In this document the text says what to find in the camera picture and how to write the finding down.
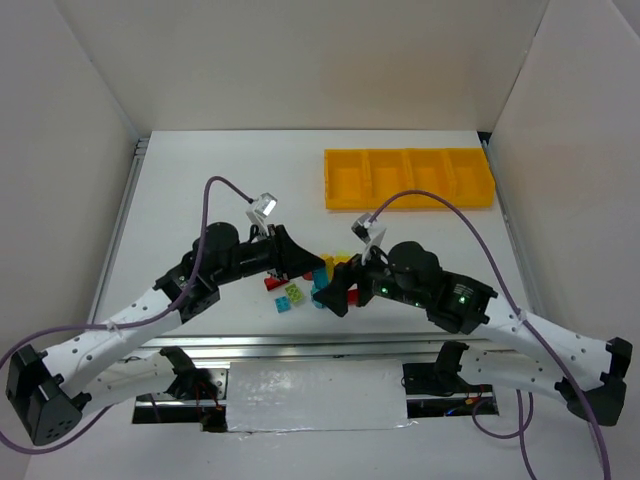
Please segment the red rectangular lego brick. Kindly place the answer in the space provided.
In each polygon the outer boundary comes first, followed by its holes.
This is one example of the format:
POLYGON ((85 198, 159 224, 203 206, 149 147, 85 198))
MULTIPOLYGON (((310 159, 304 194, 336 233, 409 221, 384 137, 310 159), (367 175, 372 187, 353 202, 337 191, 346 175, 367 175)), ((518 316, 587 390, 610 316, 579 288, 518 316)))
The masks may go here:
POLYGON ((359 305, 359 290, 357 288, 349 289, 347 292, 347 304, 349 306, 359 305))

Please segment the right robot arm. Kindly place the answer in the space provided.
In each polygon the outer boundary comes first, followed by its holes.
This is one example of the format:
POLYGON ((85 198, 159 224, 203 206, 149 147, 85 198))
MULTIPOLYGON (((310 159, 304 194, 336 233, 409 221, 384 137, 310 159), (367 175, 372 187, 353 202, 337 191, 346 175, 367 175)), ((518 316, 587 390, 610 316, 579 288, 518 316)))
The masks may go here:
POLYGON ((433 374, 446 393, 491 384, 558 400, 573 415, 601 426, 614 426, 620 418, 633 350, 624 339, 597 340, 516 312, 492 287, 443 270, 437 256, 414 241, 388 253, 375 247, 367 260, 355 255, 336 265, 331 282, 313 298, 343 317, 351 288, 358 291, 360 307, 375 297, 396 301, 423 310, 448 333, 478 336, 516 351, 510 358, 445 342, 433 374))

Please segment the red arch lego brick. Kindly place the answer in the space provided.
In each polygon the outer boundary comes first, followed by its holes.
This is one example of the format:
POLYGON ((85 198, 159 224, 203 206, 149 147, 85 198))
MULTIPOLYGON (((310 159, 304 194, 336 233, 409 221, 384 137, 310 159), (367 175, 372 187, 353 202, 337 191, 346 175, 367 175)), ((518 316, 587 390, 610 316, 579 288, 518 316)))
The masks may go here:
POLYGON ((267 291, 274 291, 278 288, 281 288, 289 283, 287 279, 278 278, 272 275, 269 275, 263 280, 264 286, 267 291))

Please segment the teal long lego brick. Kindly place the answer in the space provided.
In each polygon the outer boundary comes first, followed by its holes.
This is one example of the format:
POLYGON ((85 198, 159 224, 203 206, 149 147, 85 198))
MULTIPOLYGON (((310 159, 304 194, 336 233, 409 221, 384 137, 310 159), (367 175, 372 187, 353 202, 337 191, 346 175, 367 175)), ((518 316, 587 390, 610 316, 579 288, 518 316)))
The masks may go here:
POLYGON ((332 279, 332 271, 327 267, 316 269, 312 272, 313 283, 316 289, 327 287, 332 279))

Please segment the round yellow lego brick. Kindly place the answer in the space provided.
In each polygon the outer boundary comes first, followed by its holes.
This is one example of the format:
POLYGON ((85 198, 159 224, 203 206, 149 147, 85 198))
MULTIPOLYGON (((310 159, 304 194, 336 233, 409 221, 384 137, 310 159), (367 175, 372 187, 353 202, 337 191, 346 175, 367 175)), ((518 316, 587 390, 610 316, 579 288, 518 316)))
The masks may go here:
POLYGON ((353 253, 348 252, 348 251, 334 251, 334 252, 331 252, 331 253, 323 253, 321 255, 321 257, 326 262, 329 262, 331 265, 337 265, 339 263, 346 263, 351 259, 352 256, 353 256, 353 253))

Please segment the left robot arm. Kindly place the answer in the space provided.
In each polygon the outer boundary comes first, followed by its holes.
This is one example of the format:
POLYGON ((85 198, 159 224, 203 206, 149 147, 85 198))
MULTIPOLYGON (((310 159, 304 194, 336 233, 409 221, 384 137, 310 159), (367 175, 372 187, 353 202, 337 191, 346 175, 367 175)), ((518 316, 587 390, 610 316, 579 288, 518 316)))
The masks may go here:
POLYGON ((203 228, 178 265, 111 318, 71 325, 72 339, 44 351, 34 348, 34 335, 19 341, 1 362, 9 368, 6 395, 31 440, 29 453, 56 450, 56 441, 97 406, 101 395, 90 383, 142 344, 213 306, 220 286, 264 272, 292 280, 323 264, 282 225, 242 242, 233 225, 215 222, 203 228))

